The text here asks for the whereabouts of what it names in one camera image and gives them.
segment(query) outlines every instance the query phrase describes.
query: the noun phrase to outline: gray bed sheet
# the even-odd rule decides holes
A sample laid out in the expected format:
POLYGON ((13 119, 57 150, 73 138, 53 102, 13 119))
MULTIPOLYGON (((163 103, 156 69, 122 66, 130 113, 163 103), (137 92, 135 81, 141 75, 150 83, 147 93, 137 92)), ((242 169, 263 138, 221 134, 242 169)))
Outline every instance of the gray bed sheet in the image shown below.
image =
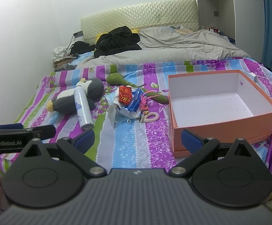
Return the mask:
POLYGON ((222 37, 208 30, 189 34, 178 33, 169 27, 146 28, 139 32, 142 50, 121 52, 115 55, 88 58, 76 68, 110 64, 141 64, 147 62, 173 62, 208 60, 230 57, 250 57, 222 37))

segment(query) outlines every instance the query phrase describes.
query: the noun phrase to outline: striped bedspread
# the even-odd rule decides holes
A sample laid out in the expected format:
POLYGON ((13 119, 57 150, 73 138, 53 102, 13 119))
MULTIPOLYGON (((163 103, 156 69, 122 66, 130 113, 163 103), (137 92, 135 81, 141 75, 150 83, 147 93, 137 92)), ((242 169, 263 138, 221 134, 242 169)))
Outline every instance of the striped bedspread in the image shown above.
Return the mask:
MULTIPOLYGON (((272 73, 249 58, 107 65, 51 73, 40 82, 34 98, 16 122, 22 123, 25 128, 53 124, 57 134, 54 138, 44 142, 54 143, 65 136, 73 138, 82 131, 76 114, 50 113, 45 108, 46 103, 63 90, 73 88, 81 78, 100 78, 104 82, 105 94, 109 94, 116 87, 107 85, 105 79, 110 73, 119 72, 131 83, 144 84, 146 89, 158 90, 167 95, 167 76, 170 74, 229 69, 240 69, 247 73, 254 72, 260 76, 258 85, 272 97, 272 73)), ((111 168, 165 168, 169 170, 176 165, 177 160, 171 153, 168 138, 169 107, 155 101, 149 101, 148 104, 150 111, 160 114, 158 121, 153 123, 134 121, 131 124, 123 122, 113 129, 106 114, 107 100, 102 97, 92 112, 95 119, 93 129, 95 143, 85 155, 107 170, 111 168)), ((267 141, 254 144, 253 147, 272 173, 272 136, 267 141)), ((0 156, 2 173, 8 170, 17 156, 18 153, 0 156)))

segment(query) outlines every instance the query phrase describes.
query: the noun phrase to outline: plush toy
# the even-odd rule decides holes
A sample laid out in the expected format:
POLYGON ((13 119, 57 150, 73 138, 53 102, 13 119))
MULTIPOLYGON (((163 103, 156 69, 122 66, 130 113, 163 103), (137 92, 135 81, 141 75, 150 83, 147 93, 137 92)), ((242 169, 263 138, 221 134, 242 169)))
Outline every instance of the plush toy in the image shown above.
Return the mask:
MULTIPOLYGON (((94 101, 103 95, 103 84, 98 78, 86 80, 82 78, 76 85, 80 85, 85 90, 90 110, 95 109, 94 101)), ((57 97, 54 97, 47 103, 46 109, 49 112, 58 112, 62 114, 72 114, 76 112, 74 101, 74 89, 62 91, 57 97)))
MULTIPOLYGON (((139 87, 139 86, 137 86, 137 85, 134 85, 134 84, 132 84, 132 83, 126 81, 120 73, 111 73, 111 74, 108 75, 108 77, 106 78, 106 81, 107 81, 107 83, 110 84, 110 85, 123 85, 123 86, 130 85, 130 86, 132 86, 132 87, 134 87, 134 88, 138 88, 138 87, 139 87)), ((141 89, 142 89, 144 92, 147 92, 147 91, 148 91, 148 89, 145 89, 145 88, 141 88, 141 89)), ((157 93, 157 92, 152 92, 152 91, 150 91, 150 92, 148 92, 146 95, 149 96, 149 97, 154 96, 154 97, 152 98, 152 100, 154 100, 154 101, 156 101, 156 102, 159 102, 159 103, 161 103, 161 104, 168 104, 168 103, 169 103, 168 98, 167 98, 166 96, 161 95, 161 94, 159 94, 159 93, 157 93)))

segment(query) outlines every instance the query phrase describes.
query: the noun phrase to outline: orange box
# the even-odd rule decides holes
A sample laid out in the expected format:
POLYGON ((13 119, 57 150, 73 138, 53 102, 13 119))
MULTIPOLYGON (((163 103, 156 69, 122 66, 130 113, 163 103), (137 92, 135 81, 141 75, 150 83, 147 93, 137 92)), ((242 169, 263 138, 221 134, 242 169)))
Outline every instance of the orange box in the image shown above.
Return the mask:
POLYGON ((168 76, 170 138, 175 157, 190 152, 181 142, 184 129, 202 138, 250 144, 271 136, 272 99, 241 70, 168 76))

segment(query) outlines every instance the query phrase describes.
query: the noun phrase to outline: blue package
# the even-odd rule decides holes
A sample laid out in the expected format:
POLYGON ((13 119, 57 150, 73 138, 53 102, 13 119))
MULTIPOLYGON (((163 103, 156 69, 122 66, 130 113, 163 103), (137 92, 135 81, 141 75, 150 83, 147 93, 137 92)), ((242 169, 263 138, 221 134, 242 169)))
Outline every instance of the blue package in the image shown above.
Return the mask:
POLYGON ((131 102, 126 108, 129 110, 129 112, 130 111, 137 112, 141 102, 141 95, 143 95, 143 91, 140 88, 138 88, 132 94, 133 94, 133 99, 131 100, 131 102))

